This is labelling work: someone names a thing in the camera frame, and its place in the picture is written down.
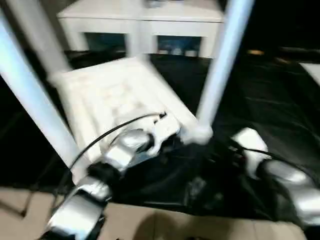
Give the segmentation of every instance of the white table leg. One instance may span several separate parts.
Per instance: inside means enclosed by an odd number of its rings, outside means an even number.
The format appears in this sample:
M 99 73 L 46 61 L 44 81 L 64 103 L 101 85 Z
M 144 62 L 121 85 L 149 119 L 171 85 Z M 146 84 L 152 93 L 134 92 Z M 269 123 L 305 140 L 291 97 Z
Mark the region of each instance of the white table leg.
M 73 51 L 86 51 L 89 50 L 88 42 L 85 34 L 77 30 L 78 19 L 60 18 L 59 19 L 66 39 L 69 43 L 70 49 Z

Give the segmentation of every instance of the white plastic object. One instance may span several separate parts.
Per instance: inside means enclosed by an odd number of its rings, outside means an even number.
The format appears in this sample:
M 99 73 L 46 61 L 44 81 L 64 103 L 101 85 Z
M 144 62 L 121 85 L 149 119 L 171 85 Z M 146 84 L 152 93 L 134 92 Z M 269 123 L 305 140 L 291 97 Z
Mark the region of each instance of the white plastic object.
M 0 53 L 0 73 L 4 81 L 64 163 L 70 166 L 79 153 L 79 148 L 24 58 L 1 10 Z M 19 136 L 16 144 L 23 144 Z M 75 165 L 75 168 L 72 169 L 75 181 L 84 176 L 88 164 L 89 161 L 82 158 Z
M 262 140 L 258 132 L 251 128 L 246 127 L 242 129 L 235 136 L 233 136 L 232 139 L 244 148 L 268 152 L 268 147 L 266 143 Z M 257 168 L 259 164 L 264 159 L 268 159 L 269 156 L 263 153 L 248 150 L 244 150 L 244 154 L 247 159 L 247 174 L 253 179 L 258 179 L 256 175 Z
M 254 0 L 229 0 L 217 57 L 211 62 L 196 117 L 199 132 L 212 125 L 247 26 Z
M 62 48 L 40 1 L 9 0 L 7 4 L 49 77 L 70 71 L 67 58 L 62 54 Z
M 193 141 L 197 119 L 156 69 L 140 58 L 123 58 L 62 73 L 56 87 L 80 148 L 123 122 L 164 112 L 170 116 L 165 120 L 172 126 L 168 132 L 176 131 L 178 121 L 181 140 L 185 143 Z M 142 126 L 152 132 L 158 119 L 158 116 L 146 117 L 128 128 Z M 123 129 L 117 130 L 89 149 L 88 158 L 94 161 L 99 157 L 121 131 Z

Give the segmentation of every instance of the white shelf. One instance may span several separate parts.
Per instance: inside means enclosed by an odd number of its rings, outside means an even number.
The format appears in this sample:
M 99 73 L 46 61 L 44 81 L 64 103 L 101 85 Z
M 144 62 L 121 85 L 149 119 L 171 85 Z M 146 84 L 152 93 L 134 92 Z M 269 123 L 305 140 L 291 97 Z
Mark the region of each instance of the white shelf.
M 147 8 L 142 20 L 220 23 L 223 16 L 215 0 L 168 0 L 160 7 Z
M 126 0 L 78 0 L 63 11 L 58 18 L 134 19 L 134 6 Z
M 215 0 L 168 0 L 155 8 L 144 8 L 143 3 L 143 0 L 78 0 L 58 17 L 210 23 L 220 23 L 224 18 Z

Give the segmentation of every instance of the silver metal part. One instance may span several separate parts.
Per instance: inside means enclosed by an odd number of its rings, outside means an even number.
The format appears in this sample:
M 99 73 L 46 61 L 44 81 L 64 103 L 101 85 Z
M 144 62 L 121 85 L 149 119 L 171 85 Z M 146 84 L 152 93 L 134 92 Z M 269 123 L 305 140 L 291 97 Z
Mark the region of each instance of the silver metal part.
M 91 199 L 80 195 L 80 191 L 88 193 Z M 86 176 L 54 212 L 48 222 L 47 230 L 74 235 L 75 240 L 87 239 L 104 211 L 104 203 L 110 197 L 111 190 L 105 183 Z
M 74 196 L 80 190 L 87 192 L 91 197 L 101 202 L 105 202 L 111 197 L 111 190 L 108 185 L 96 178 L 86 176 L 72 189 L 66 197 L 66 200 Z
M 102 162 L 108 163 L 123 172 L 135 162 L 142 162 L 150 158 L 145 154 L 145 151 L 151 143 L 150 134 L 142 129 L 123 132 L 111 144 L 104 154 Z
M 286 188 L 302 223 L 320 225 L 320 190 L 313 180 L 303 171 L 277 160 L 270 161 L 266 170 Z
M 85 240 L 99 221 L 104 207 L 81 195 L 62 203 L 48 222 L 47 229 Z

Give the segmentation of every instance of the black surface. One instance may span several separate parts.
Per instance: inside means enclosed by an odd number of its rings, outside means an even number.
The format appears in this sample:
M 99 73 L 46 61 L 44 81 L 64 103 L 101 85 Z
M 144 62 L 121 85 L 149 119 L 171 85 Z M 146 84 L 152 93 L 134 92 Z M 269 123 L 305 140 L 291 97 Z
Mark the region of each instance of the black surface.
M 67 55 L 74 68 L 121 57 L 97 52 L 69 52 Z M 150 60 L 195 114 L 210 60 L 156 54 L 152 54 Z M 55 90 L 48 85 L 46 89 L 61 110 Z M 1 168 L 1 184 L 29 186 L 49 159 L 56 158 L 49 175 L 40 183 L 42 189 L 53 190 L 66 168 L 8 87 L 4 92 L 10 96 L 6 102 L 15 107 L 3 104 L 6 109 L 3 121 L 16 111 L 22 112 L 24 118 L 22 124 L 15 124 L 10 134 L 2 138 L 3 155 L 10 160 Z M 177 148 L 133 168 L 114 200 L 197 215 L 273 220 L 269 214 L 272 209 L 263 203 L 266 198 L 260 199 L 261 186 L 249 180 L 241 167 L 233 165 L 234 156 L 226 149 L 227 141 L 240 129 L 253 128 L 270 152 L 319 174 L 318 92 L 319 87 L 298 64 L 262 57 L 239 58 L 213 124 L 214 138 L 205 149 Z M 19 151 L 9 151 L 19 142 L 18 136 L 24 139 L 24 144 Z

